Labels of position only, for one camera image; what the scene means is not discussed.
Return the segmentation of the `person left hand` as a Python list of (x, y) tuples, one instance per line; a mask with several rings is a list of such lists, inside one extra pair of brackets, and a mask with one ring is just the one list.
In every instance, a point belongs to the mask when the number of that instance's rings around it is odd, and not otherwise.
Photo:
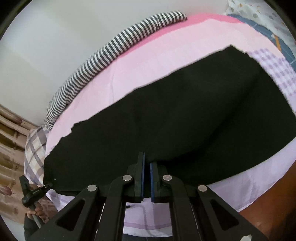
[(44, 223), (46, 223), (49, 220), (48, 216), (46, 216), (46, 214), (44, 213), (43, 208), (39, 202), (35, 203), (34, 210), (29, 209), (27, 211), (26, 216), (31, 220), (34, 220), (34, 216), (38, 216), (43, 220)]

